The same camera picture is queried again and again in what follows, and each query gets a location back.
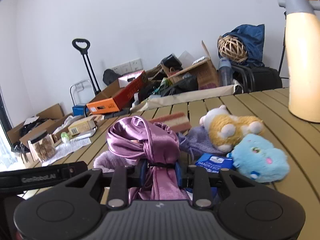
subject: yellow thermos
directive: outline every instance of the yellow thermos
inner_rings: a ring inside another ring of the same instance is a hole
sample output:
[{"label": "yellow thermos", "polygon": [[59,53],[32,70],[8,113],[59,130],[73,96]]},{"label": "yellow thermos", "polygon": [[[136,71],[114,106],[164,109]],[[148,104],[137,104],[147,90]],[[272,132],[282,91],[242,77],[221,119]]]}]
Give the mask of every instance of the yellow thermos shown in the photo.
[{"label": "yellow thermos", "polygon": [[284,0],[289,111],[320,122],[320,22],[309,0]]}]

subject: slatted table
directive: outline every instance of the slatted table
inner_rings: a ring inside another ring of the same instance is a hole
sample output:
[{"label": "slatted table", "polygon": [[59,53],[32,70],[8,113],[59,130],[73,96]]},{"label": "slatted table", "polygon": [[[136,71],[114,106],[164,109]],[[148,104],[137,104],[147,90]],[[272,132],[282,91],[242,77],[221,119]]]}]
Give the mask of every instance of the slatted table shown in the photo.
[{"label": "slatted table", "polygon": [[[282,149],[288,156],[290,173],[282,180],[269,185],[274,190],[284,193],[302,204],[306,211],[306,223],[299,239],[320,239],[320,125],[302,121],[288,111],[288,88],[254,92],[235,96],[209,98],[200,101],[166,106],[144,112],[135,113],[150,120],[166,114],[183,111],[189,116],[192,126],[199,125],[199,119],[208,110],[225,104],[231,114],[255,115],[264,121],[266,132],[264,137],[275,147]],[[54,164],[85,161],[88,168],[103,151],[108,149],[106,143],[107,128],[122,118],[108,119],[91,137],[92,143]],[[25,199],[38,194],[47,188],[29,190]],[[108,191],[105,190],[102,203],[106,202]]]}]

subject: yellow and white stuffed animal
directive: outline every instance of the yellow and white stuffed animal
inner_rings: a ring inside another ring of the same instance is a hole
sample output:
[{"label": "yellow and white stuffed animal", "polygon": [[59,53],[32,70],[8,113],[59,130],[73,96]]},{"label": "yellow and white stuffed animal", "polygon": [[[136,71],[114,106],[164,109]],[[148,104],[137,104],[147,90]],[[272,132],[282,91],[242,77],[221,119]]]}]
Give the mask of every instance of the yellow and white stuffed animal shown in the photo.
[{"label": "yellow and white stuffed animal", "polygon": [[201,117],[211,142],[222,152],[229,153],[244,136],[249,133],[261,135],[264,126],[255,116],[235,116],[229,114],[225,105],[210,110]]}]

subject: wicker ball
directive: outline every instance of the wicker ball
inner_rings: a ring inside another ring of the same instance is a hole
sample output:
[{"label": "wicker ball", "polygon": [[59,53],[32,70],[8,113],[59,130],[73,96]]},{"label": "wicker ball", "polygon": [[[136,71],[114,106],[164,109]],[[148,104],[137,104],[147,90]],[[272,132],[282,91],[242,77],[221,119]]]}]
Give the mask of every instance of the wicker ball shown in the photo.
[{"label": "wicker ball", "polygon": [[242,62],[248,58],[247,50],[237,37],[227,35],[218,39],[218,50],[222,57],[226,57],[235,62]]}]

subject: sheer curtain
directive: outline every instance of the sheer curtain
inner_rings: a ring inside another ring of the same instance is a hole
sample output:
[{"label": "sheer curtain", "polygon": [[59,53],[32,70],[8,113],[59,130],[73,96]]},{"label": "sheer curtain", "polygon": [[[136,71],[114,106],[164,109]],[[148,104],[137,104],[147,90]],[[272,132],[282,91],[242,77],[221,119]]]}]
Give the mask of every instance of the sheer curtain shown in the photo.
[{"label": "sheer curtain", "polygon": [[0,124],[0,171],[6,171],[15,162],[17,158],[11,152],[10,144]]}]

